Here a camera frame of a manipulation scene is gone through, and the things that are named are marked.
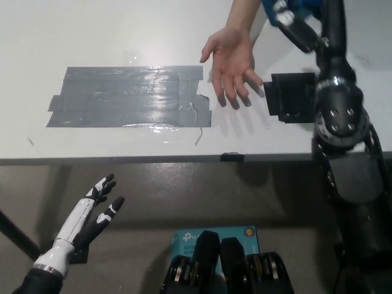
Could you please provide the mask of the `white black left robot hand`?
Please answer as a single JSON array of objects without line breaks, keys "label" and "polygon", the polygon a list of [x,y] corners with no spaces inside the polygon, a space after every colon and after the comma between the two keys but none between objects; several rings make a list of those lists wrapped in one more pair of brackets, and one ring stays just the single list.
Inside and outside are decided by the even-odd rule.
[{"label": "white black left robot hand", "polygon": [[34,262],[34,269],[44,270],[61,279],[66,278],[72,257],[86,249],[105,230],[124,203],[124,198],[118,197],[95,221],[88,222],[94,208],[107,199],[116,185],[113,178],[112,173],[102,178],[78,201],[63,223],[52,247]]}]

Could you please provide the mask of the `person's bare hand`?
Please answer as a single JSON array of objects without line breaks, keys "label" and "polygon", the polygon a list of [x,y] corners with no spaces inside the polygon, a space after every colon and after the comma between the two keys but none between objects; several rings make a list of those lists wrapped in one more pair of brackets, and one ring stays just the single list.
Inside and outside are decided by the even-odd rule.
[{"label": "person's bare hand", "polygon": [[200,62],[212,58],[211,84],[221,107],[230,104],[237,110],[239,101],[249,106],[245,83],[261,87],[263,80],[255,72],[250,30],[225,26],[209,36],[202,49]]}]

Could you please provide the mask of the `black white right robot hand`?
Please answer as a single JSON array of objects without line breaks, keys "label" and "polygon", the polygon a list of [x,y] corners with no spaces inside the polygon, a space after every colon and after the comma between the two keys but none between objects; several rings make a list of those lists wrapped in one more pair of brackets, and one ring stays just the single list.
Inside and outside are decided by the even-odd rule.
[{"label": "black white right robot hand", "polygon": [[280,31],[304,53],[316,53],[319,79],[338,77],[356,82],[356,74],[347,61],[347,30],[343,1],[322,1],[318,35],[292,10],[291,1],[273,5],[275,21]]}]

